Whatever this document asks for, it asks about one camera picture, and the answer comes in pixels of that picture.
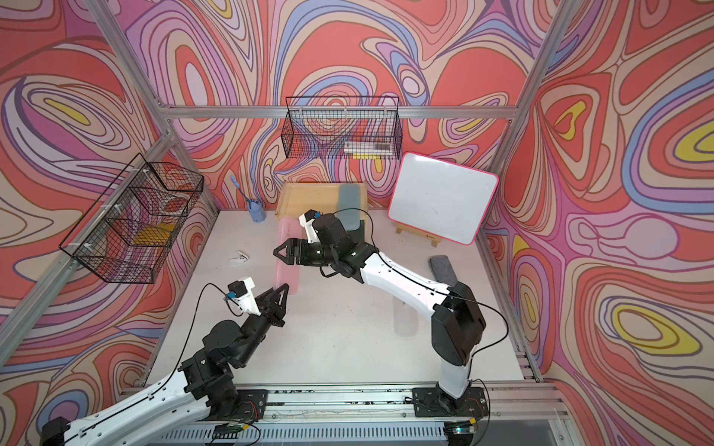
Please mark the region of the pink pencil case top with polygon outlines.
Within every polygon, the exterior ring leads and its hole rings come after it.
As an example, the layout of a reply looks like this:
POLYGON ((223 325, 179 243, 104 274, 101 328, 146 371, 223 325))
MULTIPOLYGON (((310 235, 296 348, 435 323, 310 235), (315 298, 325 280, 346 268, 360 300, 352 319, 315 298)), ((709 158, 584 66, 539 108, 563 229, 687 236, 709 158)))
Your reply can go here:
POLYGON ((289 239, 301 239, 304 230, 295 217, 283 217, 278 224, 277 254, 273 275, 273 287, 288 285, 288 295, 299 291, 299 266, 295 264, 295 249, 288 243, 289 239))

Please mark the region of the teal pencil case top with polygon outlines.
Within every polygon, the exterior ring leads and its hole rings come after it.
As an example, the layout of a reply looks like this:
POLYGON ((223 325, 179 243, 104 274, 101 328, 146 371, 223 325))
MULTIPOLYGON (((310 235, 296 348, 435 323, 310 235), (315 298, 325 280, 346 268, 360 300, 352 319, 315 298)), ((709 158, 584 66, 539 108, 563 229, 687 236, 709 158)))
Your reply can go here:
POLYGON ((359 230, 361 226, 360 209, 362 202, 361 186, 359 184, 342 184, 338 189, 338 210, 336 216, 347 232, 359 230))

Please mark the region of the clear pencil case top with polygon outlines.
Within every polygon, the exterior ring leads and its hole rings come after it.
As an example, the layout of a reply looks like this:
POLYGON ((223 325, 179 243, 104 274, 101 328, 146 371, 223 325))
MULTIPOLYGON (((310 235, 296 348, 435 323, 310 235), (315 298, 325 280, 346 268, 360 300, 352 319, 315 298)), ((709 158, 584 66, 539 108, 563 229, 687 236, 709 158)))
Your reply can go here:
POLYGON ((396 336, 408 338, 418 333, 418 312, 397 297, 392 298, 392 315, 396 336))

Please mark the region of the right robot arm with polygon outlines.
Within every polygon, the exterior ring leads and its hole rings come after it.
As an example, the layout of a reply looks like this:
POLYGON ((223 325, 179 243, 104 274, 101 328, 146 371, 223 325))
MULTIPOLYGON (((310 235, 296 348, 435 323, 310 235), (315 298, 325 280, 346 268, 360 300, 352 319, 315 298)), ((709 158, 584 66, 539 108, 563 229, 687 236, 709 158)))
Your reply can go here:
POLYGON ((357 242, 333 213, 310 210, 300 216, 303 238, 291 237, 273 250, 288 266, 323 269, 380 289, 431 321, 431 345, 442 360, 437 395, 456 403, 470 389, 475 348, 483 339, 485 317, 472 290, 463 282, 443 284, 406 269, 373 243, 357 242))

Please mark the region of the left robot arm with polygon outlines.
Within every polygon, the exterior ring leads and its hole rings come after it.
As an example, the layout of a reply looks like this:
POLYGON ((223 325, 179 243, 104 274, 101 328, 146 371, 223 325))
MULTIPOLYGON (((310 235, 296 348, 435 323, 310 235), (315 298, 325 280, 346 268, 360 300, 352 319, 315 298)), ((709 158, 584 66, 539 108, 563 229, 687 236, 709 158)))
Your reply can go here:
POLYGON ((247 366, 271 328, 284 326, 288 292, 282 284, 260 294, 257 313, 243 323, 217 323, 202 349, 143 391, 92 416, 46 422, 41 444, 147 445, 193 422, 258 422, 268 393, 240 390, 234 372, 247 366))

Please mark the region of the wooden two-tier shelf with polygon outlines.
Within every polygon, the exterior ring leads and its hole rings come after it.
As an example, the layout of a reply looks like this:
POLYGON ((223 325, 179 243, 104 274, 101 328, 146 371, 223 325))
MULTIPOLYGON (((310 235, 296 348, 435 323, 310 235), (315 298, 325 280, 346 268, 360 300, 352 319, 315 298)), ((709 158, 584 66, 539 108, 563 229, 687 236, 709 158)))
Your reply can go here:
MULTIPOLYGON (((298 219, 309 210, 319 211, 321 214, 335 213, 338 210, 338 189, 342 184, 351 183, 288 183, 284 185, 279 197, 275 217, 280 220, 283 217, 295 217, 298 219)), ((364 183, 353 183, 361 186, 362 212, 361 219, 366 223, 366 233, 370 229, 366 211, 367 187, 364 183)))

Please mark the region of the dark green pencil case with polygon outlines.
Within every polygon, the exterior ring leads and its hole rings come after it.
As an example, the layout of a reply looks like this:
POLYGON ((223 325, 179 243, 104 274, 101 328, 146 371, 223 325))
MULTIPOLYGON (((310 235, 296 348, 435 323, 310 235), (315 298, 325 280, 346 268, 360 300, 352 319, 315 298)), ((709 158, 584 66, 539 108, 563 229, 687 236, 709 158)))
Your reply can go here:
POLYGON ((356 243, 361 243, 366 240, 366 223, 364 223, 364 220, 360 220, 360 225, 357 230, 353 231, 353 240, 356 243))

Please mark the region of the small white clip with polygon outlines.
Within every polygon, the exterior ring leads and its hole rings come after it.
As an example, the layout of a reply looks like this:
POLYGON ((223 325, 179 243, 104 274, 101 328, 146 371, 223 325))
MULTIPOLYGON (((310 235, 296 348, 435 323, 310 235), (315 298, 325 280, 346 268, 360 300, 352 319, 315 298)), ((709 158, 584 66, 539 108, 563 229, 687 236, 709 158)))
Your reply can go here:
POLYGON ((247 261, 249 261, 249 260, 250 260, 250 257, 246 253, 244 253, 242 251, 237 251, 236 256, 234 256, 233 258, 230 258, 229 262, 234 265, 240 265, 240 264, 247 263, 247 261))

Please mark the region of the blue pen cup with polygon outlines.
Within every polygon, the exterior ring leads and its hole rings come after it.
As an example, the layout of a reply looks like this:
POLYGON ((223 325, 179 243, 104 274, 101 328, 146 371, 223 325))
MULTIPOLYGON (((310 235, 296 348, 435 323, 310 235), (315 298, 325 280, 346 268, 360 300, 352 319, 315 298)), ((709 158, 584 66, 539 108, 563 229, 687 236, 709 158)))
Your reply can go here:
POLYGON ((255 223, 263 222, 266 219, 266 213, 263 204, 258 200, 248 200, 247 211, 252 221, 255 223))

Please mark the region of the marker box in basket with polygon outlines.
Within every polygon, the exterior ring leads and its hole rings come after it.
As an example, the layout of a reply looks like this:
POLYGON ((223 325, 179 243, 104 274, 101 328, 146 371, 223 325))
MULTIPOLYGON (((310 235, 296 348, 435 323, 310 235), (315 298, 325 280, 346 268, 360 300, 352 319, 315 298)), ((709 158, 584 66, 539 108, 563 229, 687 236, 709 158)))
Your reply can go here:
POLYGON ((343 152, 357 158, 386 157, 393 154, 392 145, 388 142, 357 140, 346 141, 343 152))

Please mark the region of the yellow item in basket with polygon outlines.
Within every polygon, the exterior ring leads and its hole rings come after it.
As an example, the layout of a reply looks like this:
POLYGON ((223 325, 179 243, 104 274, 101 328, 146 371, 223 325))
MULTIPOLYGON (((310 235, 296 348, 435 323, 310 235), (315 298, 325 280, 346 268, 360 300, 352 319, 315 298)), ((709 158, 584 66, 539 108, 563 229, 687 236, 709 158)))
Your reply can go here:
POLYGON ((169 245, 172 240, 175 224, 160 223, 141 226, 132 238, 132 245, 160 247, 169 245))

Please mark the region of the green circuit board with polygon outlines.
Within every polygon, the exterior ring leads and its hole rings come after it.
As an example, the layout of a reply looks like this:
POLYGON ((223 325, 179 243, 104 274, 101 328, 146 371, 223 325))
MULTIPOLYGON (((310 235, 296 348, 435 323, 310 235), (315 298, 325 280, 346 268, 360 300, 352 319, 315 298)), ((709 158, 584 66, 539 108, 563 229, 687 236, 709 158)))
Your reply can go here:
POLYGON ((214 427, 211 440, 236 439, 239 435, 250 428, 246 424, 221 424, 214 427))

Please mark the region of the pink framed whiteboard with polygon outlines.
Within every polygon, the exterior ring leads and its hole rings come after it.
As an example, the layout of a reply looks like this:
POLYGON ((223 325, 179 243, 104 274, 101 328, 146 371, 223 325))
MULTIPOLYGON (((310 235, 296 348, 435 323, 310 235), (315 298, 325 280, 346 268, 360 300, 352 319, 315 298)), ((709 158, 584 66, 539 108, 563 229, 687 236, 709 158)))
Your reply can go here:
POLYGON ((388 217, 407 227, 470 245, 485 220, 498 176, 429 156, 403 156, 388 217))

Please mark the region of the grey whiteboard eraser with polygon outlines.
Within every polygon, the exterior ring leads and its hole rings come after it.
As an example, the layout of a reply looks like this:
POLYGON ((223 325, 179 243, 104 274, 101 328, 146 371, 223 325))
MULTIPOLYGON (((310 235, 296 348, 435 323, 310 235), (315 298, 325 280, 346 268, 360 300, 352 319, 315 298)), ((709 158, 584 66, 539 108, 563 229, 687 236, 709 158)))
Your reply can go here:
POLYGON ((454 286, 459 282, 448 256, 431 256, 429 258, 429 266, 437 282, 448 286, 454 286))

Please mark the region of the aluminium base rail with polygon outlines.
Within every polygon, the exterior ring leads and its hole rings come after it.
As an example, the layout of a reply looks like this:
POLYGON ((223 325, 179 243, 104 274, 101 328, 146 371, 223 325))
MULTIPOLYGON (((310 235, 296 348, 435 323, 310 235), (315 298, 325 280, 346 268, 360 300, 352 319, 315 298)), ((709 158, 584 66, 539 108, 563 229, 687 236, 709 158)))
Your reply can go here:
POLYGON ((236 439, 211 440, 216 425, 193 422, 154 445, 578 445, 580 436, 556 386, 477 381, 490 414, 417 418, 413 388, 431 383, 267 386, 264 418, 236 439))

